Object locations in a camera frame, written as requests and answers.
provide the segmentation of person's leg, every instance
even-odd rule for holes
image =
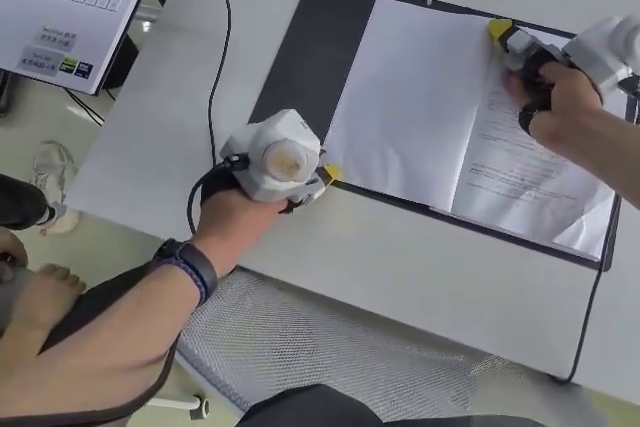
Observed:
[[[42,351],[80,330],[142,280],[149,271],[149,264],[124,272],[84,293],[71,312],[51,331]]]
[[[326,385],[286,390],[254,405],[238,427],[378,427],[366,405]]]

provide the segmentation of bare foot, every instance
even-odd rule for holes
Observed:
[[[45,264],[24,286],[11,322],[50,331],[69,313],[86,288],[67,267]]]

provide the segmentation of hand-mounted device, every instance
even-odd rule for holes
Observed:
[[[616,88],[637,96],[637,79],[632,75],[640,72],[640,19],[634,16],[605,19],[578,34],[563,49],[543,43],[509,19],[491,20],[489,33],[505,66],[522,77],[531,96],[519,116],[527,133],[538,112],[551,110],[553,86],[539,74],[548,62],[581,70],[601,98]]]

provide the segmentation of document page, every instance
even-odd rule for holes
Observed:
[[[493,54],[486,26],[376,1],[325,140],[345,182],[451,209]]]
[[[452,213],[599,260],[614,192],[527,135],[502,85],[499,61],[492,63],[491,71]],[[624,117],[624,94],[614,93],[605,103],[609,111]]]

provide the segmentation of black wristband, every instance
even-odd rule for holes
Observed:
[[[204,292],[201,291],[200,294],[199,305],[206,302],[218,286],[218,276],[213,265],[197,247],[189,242],[169,239],[160,246],[153,260],[156,265],[170,264],[188,270],[187,273],[192,277],[198,289],[201,290],[204,286]]]

